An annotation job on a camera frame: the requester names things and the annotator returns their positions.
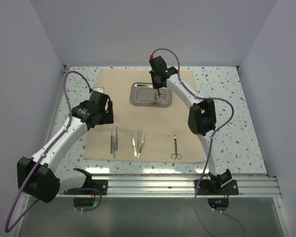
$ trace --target tan fabric mat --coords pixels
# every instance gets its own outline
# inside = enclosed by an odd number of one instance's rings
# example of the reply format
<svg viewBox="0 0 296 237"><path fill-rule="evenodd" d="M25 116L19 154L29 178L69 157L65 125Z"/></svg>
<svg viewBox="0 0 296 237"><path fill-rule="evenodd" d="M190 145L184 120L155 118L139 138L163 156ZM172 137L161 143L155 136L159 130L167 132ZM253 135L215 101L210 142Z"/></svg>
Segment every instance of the tan fabric mat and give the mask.
<svg viewBox="0 0 296 237"><path fill-rule="evenodd" d="M195 88L192 71L182 71L184 80ZM172 92L172 104L167 108L134 106L130 103L131 86L135 82L151 83L148 71L101 70L97 87L113 101L114 124L95 126L87 133L83 157L94 160L146 161L146 162L204 162L203 148L188 125L187 106ZM118 130L116 159L110 154L111 131ZM134 157L132 135L137 143L137 130L146 135L139 159ZM178 153L182 159L172 159L174 134L177 135Z"/></svg>

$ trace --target robotic arm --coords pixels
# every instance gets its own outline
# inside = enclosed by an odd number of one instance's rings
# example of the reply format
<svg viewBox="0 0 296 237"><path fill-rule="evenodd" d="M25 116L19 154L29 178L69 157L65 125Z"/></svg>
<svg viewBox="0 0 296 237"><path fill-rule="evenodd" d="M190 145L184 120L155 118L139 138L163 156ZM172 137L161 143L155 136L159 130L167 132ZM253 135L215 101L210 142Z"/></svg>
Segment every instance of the robotic arm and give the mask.
<svg viewBox="0 0 296 237"><path fill-rule="evenodd" d="M206 154L209 153L210 141L205 138L207 132L215 130L216 112L213 99L199 99L193 93L194 91L182 78L178 77L178 70L174 67L168 68L161 56L153 58L150 56L150 71L152 85L154 89L167 87L175 92L179 98L189 108L188 126L192 133L199 138ZM231 184L232 176L227 169L224 160L218 159L215 154L215 149L212 148L208 160L209 176L211 180L207 182L207 186L202 188L207 189L215 194L224 192Z"/></svg>
<svg viewBox="0 0 296 237"><path fill-rule="evenodd" d="M89 188L91 174L84 170L74 169L61 179L57 178L54 172L71 146L90 128L114 122L110 97L95 90L91 92L89 100L81 102L72 109L72 115L72 118L67 118L62 128L41 150L31 158L22 157L17 163L18 187L21 188L34 165L41 160L23 191L44 202L52 201L61 191L80 187ZM52 147L47 154L44 154L44 150L50 145Z"/></svg>

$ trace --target stainless steel tray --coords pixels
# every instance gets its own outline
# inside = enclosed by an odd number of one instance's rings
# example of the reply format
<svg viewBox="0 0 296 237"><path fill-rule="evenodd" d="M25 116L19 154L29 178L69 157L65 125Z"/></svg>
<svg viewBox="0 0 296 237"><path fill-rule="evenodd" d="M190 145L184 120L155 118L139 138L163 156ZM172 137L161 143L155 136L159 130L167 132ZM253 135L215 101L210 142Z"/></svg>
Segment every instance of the stainless steel tray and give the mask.
<svg viewBox="0 0 296 237"><path fill-rule="evenodd" d="M136 82L130 92L130 103L141 106L169 107L172 103L172 91L160 88L160 96L151 83Z"/></svg>

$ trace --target glass panel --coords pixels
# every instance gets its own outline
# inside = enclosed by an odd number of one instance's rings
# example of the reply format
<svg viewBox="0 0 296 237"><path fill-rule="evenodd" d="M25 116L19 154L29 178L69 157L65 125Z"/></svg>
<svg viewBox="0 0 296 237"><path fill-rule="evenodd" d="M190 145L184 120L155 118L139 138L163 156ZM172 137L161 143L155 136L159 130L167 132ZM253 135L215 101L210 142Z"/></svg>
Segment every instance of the glass panel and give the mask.
<svg viewBox="0 0 296 237"><path fill-rule="evenodd" d="M213 212L199 198L199 212L218 236L241 237L241 226ZM272 198L235 198L227 212L245 225L248 236L282 237ZM105 198L90 212L74 211L73 198L39 202L23 222L19 237L207 237L199 224L192 198Z"/></svg>

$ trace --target scissors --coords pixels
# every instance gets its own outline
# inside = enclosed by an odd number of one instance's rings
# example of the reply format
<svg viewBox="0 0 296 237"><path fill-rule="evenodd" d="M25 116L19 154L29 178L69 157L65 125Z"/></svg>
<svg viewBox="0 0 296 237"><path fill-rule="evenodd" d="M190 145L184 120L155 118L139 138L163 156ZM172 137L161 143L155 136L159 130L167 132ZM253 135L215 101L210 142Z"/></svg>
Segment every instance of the scissors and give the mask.
<svg viewBox="0 0 296 237"><path fill-rule="evenodd" d="M178 154L178 146L177 146L177 136L176 136L176 134L174 134L174 152L175 153L173 153L171 155L172 159L182 159L182 155Z"/></svg>

